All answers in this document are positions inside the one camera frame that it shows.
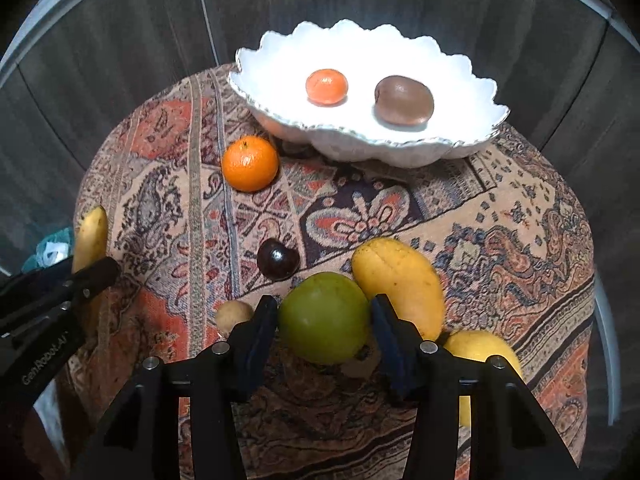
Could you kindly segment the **large orange mandarin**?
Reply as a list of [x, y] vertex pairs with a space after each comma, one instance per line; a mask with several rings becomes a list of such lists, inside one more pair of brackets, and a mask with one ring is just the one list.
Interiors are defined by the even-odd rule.
[[224, 152], [221, 169], [229, 185], [244, 193], [259, 192], [277, 177], [277, 150], [260, 136], [243, 136]]

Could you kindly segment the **blue plastic bag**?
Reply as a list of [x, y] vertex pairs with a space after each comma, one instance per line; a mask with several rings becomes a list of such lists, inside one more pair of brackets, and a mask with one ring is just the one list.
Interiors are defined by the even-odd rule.
[[71, 226], [46, 236], [36, 247], [35, 253], [23, 264], [22, 272], [50, 268], [67, 259], [74, 252], [74, 230]]

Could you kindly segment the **yellow lemon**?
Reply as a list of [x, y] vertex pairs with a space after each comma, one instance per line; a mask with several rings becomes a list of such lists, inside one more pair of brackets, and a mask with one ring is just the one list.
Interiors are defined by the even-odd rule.
[[519, 378], [523, 378], [520, 360], [504, 339], [484, 330], [458, 330], [449, 335], [444, 348], [456, 358], [484, 363], [490, 356], [503, 356]]

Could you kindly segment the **green apple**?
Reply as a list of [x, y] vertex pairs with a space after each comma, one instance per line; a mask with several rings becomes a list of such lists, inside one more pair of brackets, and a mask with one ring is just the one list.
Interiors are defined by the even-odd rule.
[[367, 342], [369, 300], [350, 278], [321, 272], [305, 278], [280, 304], [279, 334], [296, 356], [319, 365], [342, 364]]

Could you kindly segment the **dark plum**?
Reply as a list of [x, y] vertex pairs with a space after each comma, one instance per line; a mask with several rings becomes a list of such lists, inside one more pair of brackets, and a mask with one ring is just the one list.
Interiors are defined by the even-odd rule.
[[287, 280], [298, 270], [299, 263], [299, 253], [276, 238], [267, 238], [258, 249], [258, 269], [271, 281]]

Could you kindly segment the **paisley patterned table cloth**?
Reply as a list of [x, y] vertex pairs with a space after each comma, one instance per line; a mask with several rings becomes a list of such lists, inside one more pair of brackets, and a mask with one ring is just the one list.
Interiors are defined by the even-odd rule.
[[[504, 339], [523, 380], [579, 469], [587, 432], [593, 241], [577, 196], [511, 127], [487, 148], [420, 169], [334, 162], [280, 143], [280, 170], [257, 193], [224, 178], [224, 151], [262, 128], [228, 84], [229, 66], [149, 98], [106, 137], [81, 183], [75, 216], [102, 206], [107, 255], [122, 273], [101, 298], [96, 334], [70, 380], [98, 419], [142, 360], [193, 358], [221, 338], [218, 307], [284, 298], [319, 272], [349, 275], [374, 238], [431, 263], [446, 306], [442, 331]], [[276, 238], [299, 253], [284, 281], [257, 253]]]

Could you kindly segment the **yellow mango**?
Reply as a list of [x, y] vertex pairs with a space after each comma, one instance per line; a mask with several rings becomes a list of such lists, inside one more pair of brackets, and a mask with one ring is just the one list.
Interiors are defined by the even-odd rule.
[[445, 322], [445, 299], [431, 263], [416, 249], [379, 237], [352, 254], [352, 275], [368, 299], [386, 295], [401, 320], [423, 339], [437, 340]]

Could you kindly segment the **small orange mandarin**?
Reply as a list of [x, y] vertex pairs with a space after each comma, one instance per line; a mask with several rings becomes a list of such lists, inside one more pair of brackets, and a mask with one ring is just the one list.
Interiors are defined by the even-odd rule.
[[348, 81], [338, 70], [322, 68], [310, 74], [305, 84], [307, 98], [311, 103], [333, 106], [346, 99]]

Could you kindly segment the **small tan round fruit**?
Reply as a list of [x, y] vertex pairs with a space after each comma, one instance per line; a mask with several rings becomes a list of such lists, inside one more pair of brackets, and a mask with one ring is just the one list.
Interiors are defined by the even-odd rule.
[[229, 300], [221, 304], [215, 313], [215, 323], [220, 336], [227, 339], [240, 323], [249, 321], [254, 309], [244, 301]]

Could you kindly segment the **white scalloped fruit bowl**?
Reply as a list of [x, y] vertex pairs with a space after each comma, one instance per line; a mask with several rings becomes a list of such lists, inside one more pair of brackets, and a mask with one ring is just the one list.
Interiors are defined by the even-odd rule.
[[[391, 24], [365, 29], [349, 20], [331, 27], [303, 21], [288, 35], [268, 30], [257, 49], [236, 51], [235, 64], [228, 84], [262, 128], [337, 162], [377, 159], [420, 168], [463, 158], [486, 148], [510, 115], [496, 101], [498, 84], [475, 76], [467, 56], [442, 52], [431, 36], [402, 36]], [[308, 100], [306, 80], [322, 68], [346, 77], [340, 104]], [[392, 75], [431, 90], [435, 108], [426, 124], [399, 127], [376, 118], [374, 89]]]

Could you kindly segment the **brown kiwi fruit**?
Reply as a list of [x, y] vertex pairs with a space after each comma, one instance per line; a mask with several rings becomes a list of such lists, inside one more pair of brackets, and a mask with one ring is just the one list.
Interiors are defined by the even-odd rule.
[[433, 116], [435, 101], [425, 84], [392, 75], [380, 80], [374, 89], [376, 118], [399, 127], [417, 127]]

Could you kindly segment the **small yellow banana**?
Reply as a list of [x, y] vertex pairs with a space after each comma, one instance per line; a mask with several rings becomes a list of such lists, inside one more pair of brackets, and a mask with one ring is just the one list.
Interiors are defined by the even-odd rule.
[[105, 257], [108, 234], [107, 215], [102, 206], [86, 214], [75, 237], [72, 272], [76, 273]]

